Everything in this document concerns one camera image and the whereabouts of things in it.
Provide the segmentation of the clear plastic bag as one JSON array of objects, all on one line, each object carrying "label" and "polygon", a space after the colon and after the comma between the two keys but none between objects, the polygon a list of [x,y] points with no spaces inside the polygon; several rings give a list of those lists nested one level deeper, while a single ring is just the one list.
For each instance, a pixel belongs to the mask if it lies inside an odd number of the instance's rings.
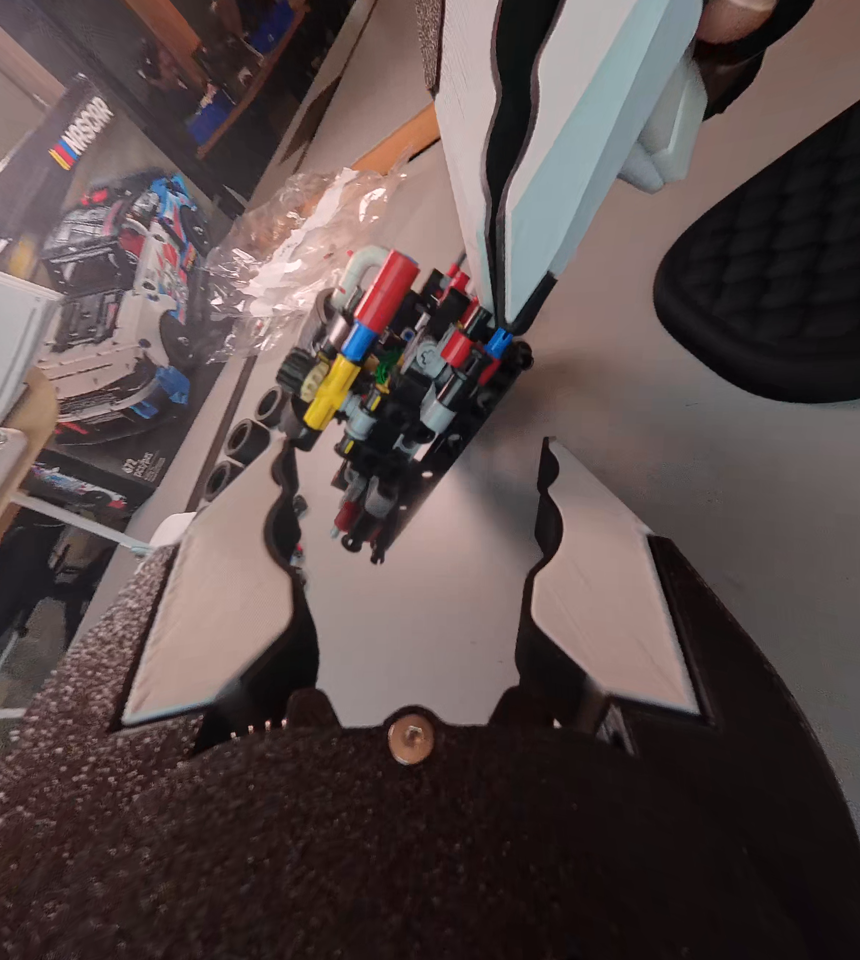
[{"label": "clear plastic bag", "polygon": [[374,240],[406,177],[402,163],[387,174],[297,173],[245,212],[205,262],[210,332],[200,357],[217,364],[274,347]]}]

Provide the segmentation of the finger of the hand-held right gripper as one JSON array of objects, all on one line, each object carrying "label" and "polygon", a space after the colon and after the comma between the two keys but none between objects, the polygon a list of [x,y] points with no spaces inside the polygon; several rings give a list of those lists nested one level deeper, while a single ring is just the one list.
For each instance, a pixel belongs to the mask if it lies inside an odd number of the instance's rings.
[{"label": "finger of the hand-held right gripper", "polygon": [[501,323],[517,323],[510,188],[522,149],[522,4],[445,2],[440,27],[436,117],[471,278]]},{"label": "finger of the hand-held right gripper", "polygon": [[511,186],[513,335],[532,326],[671,74],[703,2],[556,2],[522,7],[522,149]]}]

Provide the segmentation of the grey desk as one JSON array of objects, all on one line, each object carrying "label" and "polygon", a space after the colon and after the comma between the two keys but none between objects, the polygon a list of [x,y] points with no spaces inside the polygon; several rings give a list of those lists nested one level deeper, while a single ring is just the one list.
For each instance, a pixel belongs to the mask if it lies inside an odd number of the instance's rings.
[{"label": "grey desk", "polygon": [[[563,443],[672,539],[802,706],[860,832],[860,401],[762,399],[663,330],[658,265],[706,210],[860,99],[860,2],[815,2],[747,93],[707,122],[686,179],[616,182],[532,328],[533,369],[385,564],[329,537],[331,450],[300,458],[319,684],[348,726],[424,704],[482,722],[516,681],[535,478]],[[310,465],[312,458],[321,464]]]}]

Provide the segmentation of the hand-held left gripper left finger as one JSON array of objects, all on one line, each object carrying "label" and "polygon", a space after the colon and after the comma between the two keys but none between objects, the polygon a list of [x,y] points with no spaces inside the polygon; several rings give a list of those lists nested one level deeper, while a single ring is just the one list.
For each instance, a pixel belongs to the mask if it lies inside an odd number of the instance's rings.
[{"label": "hand-held left gripper left finger", "polygon": [[206,710],[260,725],[315,684],[316,624],[292,564],[297,493],[295,450],[277,438],[189,524],[153,607],[124,727]]}]

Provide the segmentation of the person's right hand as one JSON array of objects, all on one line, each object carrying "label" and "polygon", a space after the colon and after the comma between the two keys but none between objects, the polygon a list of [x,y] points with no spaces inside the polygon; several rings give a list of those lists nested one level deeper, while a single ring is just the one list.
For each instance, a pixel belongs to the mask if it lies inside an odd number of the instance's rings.
[{"label": "person's right hand", "polygon": [[754,33],[772,16],[777,1],[706,1],[696,32],[698,42],[724,45]]}]

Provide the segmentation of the black toy tyre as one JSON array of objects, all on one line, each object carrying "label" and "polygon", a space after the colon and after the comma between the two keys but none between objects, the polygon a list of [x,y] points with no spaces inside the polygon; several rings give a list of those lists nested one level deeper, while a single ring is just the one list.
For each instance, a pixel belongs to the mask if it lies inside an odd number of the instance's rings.
[{"label": "black toy tyre", "polygon": [[290,402],[291,395],[279,385],[274,385],[258,401],[253,420],[268,431],[276,430]]},{"label": "black toy tyre", "polygon": [[201,495],[202,502],[213,502],[217,496],[225,491],[230,484],[243,473],[244,469],[245,467],[242,463],[232,459],[224,459],[217,462],[205,480]]},{"label": "black toy tyre", "polygon": [[268,448],[270,441],[271,433],[267,426],[246,418],[230,431],[224,449],[229,459],[248,466]]}]

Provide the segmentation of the black mesh chair seat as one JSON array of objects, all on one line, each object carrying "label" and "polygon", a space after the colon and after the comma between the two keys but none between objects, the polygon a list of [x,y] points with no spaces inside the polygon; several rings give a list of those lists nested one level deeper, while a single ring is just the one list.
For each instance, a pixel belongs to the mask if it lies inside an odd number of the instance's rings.
[{"label": "black mesh chair seat", "polygon": [[860,100],[689,226],[653,305],[676,342],[755,396],[860,400]]}]

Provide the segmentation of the white rod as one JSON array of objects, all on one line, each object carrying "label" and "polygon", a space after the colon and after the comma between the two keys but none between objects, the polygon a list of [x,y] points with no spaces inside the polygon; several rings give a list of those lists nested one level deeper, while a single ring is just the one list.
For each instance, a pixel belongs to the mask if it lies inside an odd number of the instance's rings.
[{"label": "white rod", "polygon": [[137,557],[147,557],[155,549],[149,543],[138,541],[124,532],[105,526],[80,513],[73,513],[70,510],[65,510],[47,501],[28,496],[18,491],[10,496],[10,502],[21,509],[33,511],[44,517],[84,531],[89,535],[97,536],[117,546],[122,546]]}]

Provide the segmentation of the toy brick assembly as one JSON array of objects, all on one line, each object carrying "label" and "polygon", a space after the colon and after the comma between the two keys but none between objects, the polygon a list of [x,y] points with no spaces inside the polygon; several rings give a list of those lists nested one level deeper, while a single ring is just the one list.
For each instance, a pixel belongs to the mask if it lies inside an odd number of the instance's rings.
[{"label": "toy brick assembly", "polygon": [[350,553],[367,548],[375,565],[533,364],[514,336],[501,361],[485,354],[500,326],[468,294],[460,262],[418,290],[417,275],[399,250],[352,253],[276,376],[291,395],[279,427],[294,448],[309,452],[340,426],[331,535]]}]

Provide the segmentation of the toy car set box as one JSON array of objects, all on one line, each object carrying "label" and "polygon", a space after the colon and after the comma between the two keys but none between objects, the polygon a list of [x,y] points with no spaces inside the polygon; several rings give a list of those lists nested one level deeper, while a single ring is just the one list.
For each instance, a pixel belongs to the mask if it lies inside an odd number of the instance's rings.
[{"label": "toy car set box", "polygon": [[115,523],[159,487],[219,374],[219,220],[83,74],[0,161],[0,271],[60,297],[36,360],[58,413],[33,496]]}]

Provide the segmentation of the brown cardboard piece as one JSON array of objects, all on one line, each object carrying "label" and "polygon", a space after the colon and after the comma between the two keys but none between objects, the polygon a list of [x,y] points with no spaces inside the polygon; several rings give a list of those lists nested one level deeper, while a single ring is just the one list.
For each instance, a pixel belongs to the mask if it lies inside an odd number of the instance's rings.
[{"label": "brown cardboard piece", "polygon": [[433,147],[439,139],[436,105],[431,102],[355,160],[351,169],[386,176]]}]

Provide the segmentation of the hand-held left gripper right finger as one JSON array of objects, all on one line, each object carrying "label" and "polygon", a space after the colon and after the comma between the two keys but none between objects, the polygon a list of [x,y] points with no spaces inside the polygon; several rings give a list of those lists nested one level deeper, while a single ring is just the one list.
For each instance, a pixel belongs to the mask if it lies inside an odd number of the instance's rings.
[{"label": "hand-held left gripper right finger", "polygon": [[520,687],[552,723],[592,732],[613,702],[700,716],[700,693],[653,556],[652,530],[544,438],[516,642]]}]

